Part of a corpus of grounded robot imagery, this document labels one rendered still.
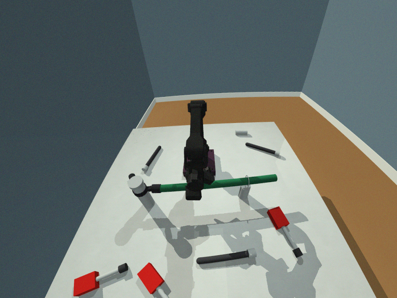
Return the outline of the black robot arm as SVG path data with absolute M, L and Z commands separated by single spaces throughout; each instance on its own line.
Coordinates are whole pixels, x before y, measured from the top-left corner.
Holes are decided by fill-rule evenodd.
M 211 168 L 206 167 L 209 146 L 204 138 L 203 118 L 206 115 L 207 102 L 191 100 L 187 105 L 191 115 L 190 136 L 184 147 L 184 168 L 189 170 L 187 189 L 201 191 L 204 183 L 211 185 L 215 181 Z M 187 162 L 187 158 L 190 162 Z

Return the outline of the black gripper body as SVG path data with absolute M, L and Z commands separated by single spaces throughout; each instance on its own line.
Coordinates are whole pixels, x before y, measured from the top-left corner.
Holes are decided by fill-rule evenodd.
M 187 169 L 186 182 L 187 182 L 187 179 L 188 179 L 188 172 L 189 172 L 189 170 Z M 201 191 L 190 191 L 188 189 L 186 189 L 185 191 L 186 191 L 185 194 L 186 194 L 186 199 L 187 200 L 200 200 L 202 198 Z

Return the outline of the white capped post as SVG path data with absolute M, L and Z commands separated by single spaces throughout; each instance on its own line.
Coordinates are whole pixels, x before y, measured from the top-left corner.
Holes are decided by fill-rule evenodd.
M 145 184 L 141 176 L 133 176 L 132 178 L 130 178 L 130 180 L 128 181 L 128 186 L 136 194 L 142 193 L 145 190 Z M 144 196 L 138 197 L 138 199 L 141 201 L 146 209 L 152 208 L 155 204 L 155 201 L 149 191 L 147 191 Z

